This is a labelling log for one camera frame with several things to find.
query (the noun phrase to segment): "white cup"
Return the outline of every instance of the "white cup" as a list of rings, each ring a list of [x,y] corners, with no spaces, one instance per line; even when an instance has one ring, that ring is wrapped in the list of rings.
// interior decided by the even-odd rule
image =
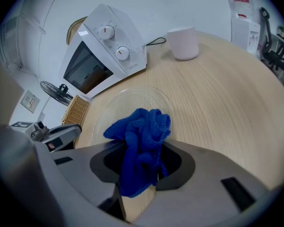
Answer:
[[[191,60],[199,54],[195,27],[178,27],[167,32],[167,41],[175,58]]]

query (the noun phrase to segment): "glass plate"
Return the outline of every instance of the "glass plate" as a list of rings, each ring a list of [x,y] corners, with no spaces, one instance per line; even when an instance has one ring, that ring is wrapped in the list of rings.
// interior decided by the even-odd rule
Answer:
[[[103,136],[104,131],[119,119],[131,115],[137,108],[147,110],[160,109],[171,119],[170,134],[172,134],[172,118],[170,103],[162,92],[153,87],[125,89],[115,95],[103,108],[91,134],[91,145],[111,141]]]

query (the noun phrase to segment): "white dial knob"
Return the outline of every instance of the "white dial knob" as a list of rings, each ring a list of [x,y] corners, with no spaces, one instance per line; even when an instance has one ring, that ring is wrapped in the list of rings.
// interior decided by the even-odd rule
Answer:
[[[117,49],[115,55],[119,60],[125,61],[129,57],[129,49],[125,46],[121,46]]]
[[[104,27],[100,28],[100,30],[99,30],[99,36],[103,40],[109,40],[112,37],[114,37],[114,35],[115,35],[115,30],[114,30],[113,27],[111,27],[109,25],[104,26]]]

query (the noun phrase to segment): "microwave door window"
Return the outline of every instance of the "microwave door window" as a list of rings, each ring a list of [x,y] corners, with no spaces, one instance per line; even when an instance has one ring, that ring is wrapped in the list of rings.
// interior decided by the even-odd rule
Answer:
[[[112,75],[112,71],[99,61],[82,41],[63,77],[78,90],[87,94]]]

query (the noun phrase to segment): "wicker basket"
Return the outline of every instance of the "wicker basket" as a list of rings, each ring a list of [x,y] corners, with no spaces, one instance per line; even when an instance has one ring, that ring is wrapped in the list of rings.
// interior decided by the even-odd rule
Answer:
[[[62,124],[82,123],[84,113],[89,103],[76,95],[68,105],[67,110],[62,118]]]

